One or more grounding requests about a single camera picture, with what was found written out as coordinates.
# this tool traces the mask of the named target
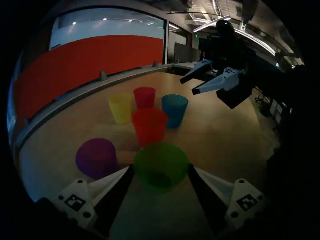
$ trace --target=wall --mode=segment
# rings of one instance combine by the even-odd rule
[[[41,55],[14,83],[19,125],[55,98],[99,78],[101,70],[112,74],[162,62],[162,49],[159,38],[112,35],[81,39]]]
[[[168,63],[174,62],[174,43],[180,43],[186,45],[187,38],[170,32],[168,34]]]
[[[53,30],[50,39],[50,49],[57,44],[63,45],[83,38],[105,35],[135,35],[163,40],[164,29],[154,27],[153,24],[148,26],[135,21],[100,20],[81,22]]]

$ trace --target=wooden table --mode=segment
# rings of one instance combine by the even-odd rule
[[[156,72],[140,76],[97,92],[63,110],[41,126],[20,151],[21,177],[33,200],[57,194],[75,178],[92,180],[76,167],[75,155],[91,138],[107,138],[116,147],[122,166],[133,162],[139,150],[132,123],[117,125],[108,97],[132,93],[140,86],[156,88],[156,108],[165,94],[180,94],[189,104],[180,128],[167,129],[164,141],[179,146],[189,161],[230,182],[246,178],[262,185],[266,165],[262,134],[251,102],[247,99],[229,109],[215,92],[192,95],[202,81],[180,84],[181,76]],[[132,111],[136,110],[132,101]]]

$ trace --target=fluorescent light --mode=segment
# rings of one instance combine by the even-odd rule
[[[179,29],[179,28],[177,28],[176,26],[172,25],[171,23],[169,23],[169,26],[172,27],[172,28],[174,28],[174,29]]]
[[[202,18],[193,18],[194,21],[197,21],[197,22],[211,22],[210,20],[206,20],[206,19],[202,19]]]
[[[194,20],[194,21],[197,21],[197,22],[205,22],[205,23],[210,23],[210,22],[212,22],[212,21],[209,21],[209,20],[206,20],[206,19],[202,19],[202,18],[193,18],[193,20]],[[246,38],[249,38],[250,40],[254,41],[255,43],[259,44],[259,45],[262,46],[264,49],[266,49],[268,52],[270,52],[273,56],[276,55],[276,51],[273,50],[273,48],[271,48],[268,44],[266,44],[265,42],[261,41],[260,39],[257,39],[256,37],[254,37],[254,36],[246,33],[245,31],[241,31],[241,30],[236,29],[236,28],[234,29],[234,31],[237,32],[237,33],[239,33],[239,34],[241,34],[241,35],[243,35],[243,36],[245,36]]]
[[[260,46],[262,46],[265,50],[267,50],[269,53],[271,53],[273,56],[276,55],[276,51],[273,50],[272,47],[270,47],[268,44],[266,44],[265,42],[261,41],[260,39],[257,39],[256,37],[244,32],[244,31],[241,31],[239,29],[234,29],[235,32],[245,36],[246,38],[249,38],[250,40],[254,41],[255,43],[259,44]]]
[[[231,19],[229,15],[224,16],[224,17],[222,17],[222,18],[214,19],[214,20],[212,20],[212,21],[210,21],[210,22],[207,22],[206,24],[203,24],[203,25],[200,26],[200,27],[197,27],[196,29],[193,30],[193,32],[197,32],[197,31],[200,31],[200,30],[202,30],[202,29],[204,29],[204,28],[207,28],[207,27],[210,27],[210,26],[212,26],[212,25],[215,25],[218,20],[229,20],[229,19]]]
[[[191,17],[191,19],[193,19],[193,16],[190,13],[187,12],[187,14]]]

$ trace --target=ceiling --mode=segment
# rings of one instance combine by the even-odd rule
[[[230,15],[230,22],[240,28],[241,22],[246,24],[246,32],[273,46],[277,52],[296,54],[292,64],[302,64],[299,51],[281,20],[262,2],[262,0],[192,0],[188,6],[183,0],[140,0],[167,12],[199,12],[193,17],[213,20],[220,16]],[[186,25],[194,28],[204,23],[193,21],[186,15]]]

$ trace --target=plastic cup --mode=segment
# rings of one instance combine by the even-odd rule
[[[168,115],[168,128],[180,126],[188,100],[180,95],[170,94],[162,97],[162,110]]]
[[[156,108],[145,108],[132,115],[132,123],[140,146],[144,147],[153,142],[161,142],[168,121],[167,115]]]
[[[156,95],[154,88],[140,87],[135,89],[133,93],[138,109],[154,107],[154,97]]]
[[[109,106],[117,124],[126,124],[131,120],[131,95],[117,94],[109,99]]]
[[[134,172],[153,189],[167,192],[188,173],[188,158],[177,146],[155,142],[145,146],[134,157]]]
[[[76,165],[85,175],[98,180],[119,170],[116,149],[104,138],[85,142],[76,154]]]

